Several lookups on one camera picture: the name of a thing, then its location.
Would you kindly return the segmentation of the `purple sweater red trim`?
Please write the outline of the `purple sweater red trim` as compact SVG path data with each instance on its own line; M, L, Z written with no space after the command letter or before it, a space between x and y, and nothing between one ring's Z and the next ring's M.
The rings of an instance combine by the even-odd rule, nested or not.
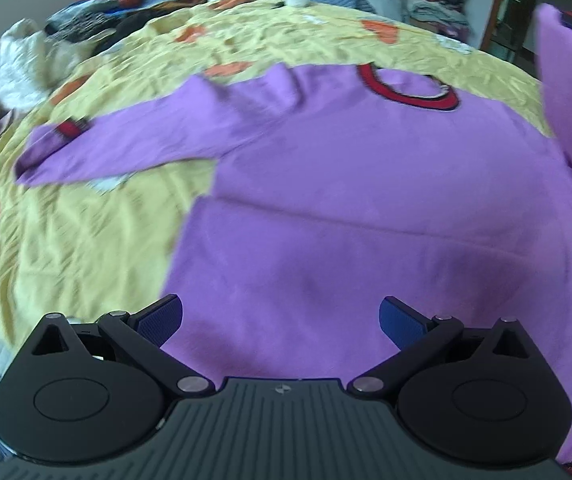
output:
M432 76L277 64L40 126L16 180L214 160L164 286L184 307L165 350L214 382L350 380L392 356L378 313L393 296L476 327L514 316L572 404L572 32L551 6L543 19L549 136Z

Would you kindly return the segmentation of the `dark patterned clothes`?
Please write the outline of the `dark patterned clothes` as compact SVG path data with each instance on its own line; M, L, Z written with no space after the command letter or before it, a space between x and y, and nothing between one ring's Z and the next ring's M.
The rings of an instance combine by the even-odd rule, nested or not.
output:
M92 55L97 55L142 29L154 18L161 18L184 8L178 1L165 1L147 9L122 14L83 11L77 13L74 18L51 18L44 27L44 32L54 40L69 41L72 44L99 35L100 39L92 50Z

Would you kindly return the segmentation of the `yellow carrot print bedsheet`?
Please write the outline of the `yellow carrot print bedsheet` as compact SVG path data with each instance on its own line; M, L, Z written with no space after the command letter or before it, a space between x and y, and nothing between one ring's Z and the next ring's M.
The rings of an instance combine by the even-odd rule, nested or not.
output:
M34 128L65 113L97 116L159 98L194 74L237 81L279 62L349 61L441 76L548 131L533 77L389 18L322 3L295 9L280 0L200 4L156 18L80 64L50 101L0 138L0 344L18 348L52 309L90 321L155 298L183 221L214 171L208 160L188 159L29 188L12 170Z

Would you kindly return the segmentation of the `white fluffy garment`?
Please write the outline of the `white fluffy garment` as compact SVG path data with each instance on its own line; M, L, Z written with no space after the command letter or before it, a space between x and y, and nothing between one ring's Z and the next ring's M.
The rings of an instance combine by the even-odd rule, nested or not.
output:
M52 39L33 20L14 23L0 37L0 102L26 113L45 102L94 50L92 41Z

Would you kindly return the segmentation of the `white plush toy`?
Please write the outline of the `white plush toy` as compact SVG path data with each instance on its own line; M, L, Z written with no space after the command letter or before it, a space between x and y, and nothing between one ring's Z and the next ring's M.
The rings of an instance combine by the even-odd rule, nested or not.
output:
M311 0L285 0L285 5L292 8L306 8L311 5Z

